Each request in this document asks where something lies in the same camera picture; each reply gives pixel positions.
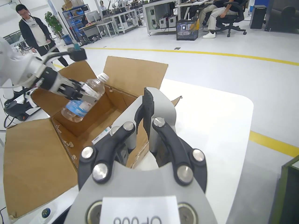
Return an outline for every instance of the computer monitor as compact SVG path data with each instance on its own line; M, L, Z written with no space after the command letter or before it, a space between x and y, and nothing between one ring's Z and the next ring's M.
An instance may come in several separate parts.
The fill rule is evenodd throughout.
M87 12L85 13L85 15L88 22L93 22L101 19L98 11Z

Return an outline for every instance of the white floor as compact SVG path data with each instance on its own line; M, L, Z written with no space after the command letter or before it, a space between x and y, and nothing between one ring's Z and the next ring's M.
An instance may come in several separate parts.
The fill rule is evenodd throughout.
M251 130L299 147L298 66L211 54L231 53L299 63L299 36L251 30L249 21L241 22L240 27L248 30L247 35L232 31L230 38L226 37L227 32L223 32L217 34L215 39L202 39L205 33L201 31L200 37L193 42L176 41L174 33L148 36L146 28L139 28L126 35L86 46L87 61L95 74L102 72L109 55L167 63L167 79L248 97L254 104ZM173 50L176 47L180 47L177 52L128 50ZM228 223L267 223L281 165L290 159L289 156L249 142ZM0 160L3 160L1 148ZM3 188L0 185L0 208L4 206Z

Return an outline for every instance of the white shirt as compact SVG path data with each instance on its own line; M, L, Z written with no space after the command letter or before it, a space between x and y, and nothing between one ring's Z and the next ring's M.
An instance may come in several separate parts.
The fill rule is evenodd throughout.
M100 10L105 11L105 10L107 10L107 8L105 6L100 6Z
M26 23L30 27L32 34L39 47L49 44L46 40L44 32L32 17L30 17L30 19L26 19Z

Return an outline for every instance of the white sneaker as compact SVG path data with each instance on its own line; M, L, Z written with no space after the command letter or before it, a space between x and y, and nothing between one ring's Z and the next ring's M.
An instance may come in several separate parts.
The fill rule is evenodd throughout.
M207 38L215 38L216 37L216 33L212 34L212 33L208 33L207 35L204 35L203 38L207 39Z

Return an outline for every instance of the black jacket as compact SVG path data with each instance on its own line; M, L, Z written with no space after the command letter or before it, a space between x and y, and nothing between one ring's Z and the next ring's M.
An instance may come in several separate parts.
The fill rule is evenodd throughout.
M42 31L44 32L46 39L51 40L51 36L48 30L48 27L39 19L36 17L32 17L35 19L36 23L39 25L39 27L42 29ZM19 28L20 31L22 33L23 38L25 39L26 43L28 44L29 47L31 48L38 48L37 42L33 36L33 33L30 29L30 27L27 25L27 23L21 19L19 22Z

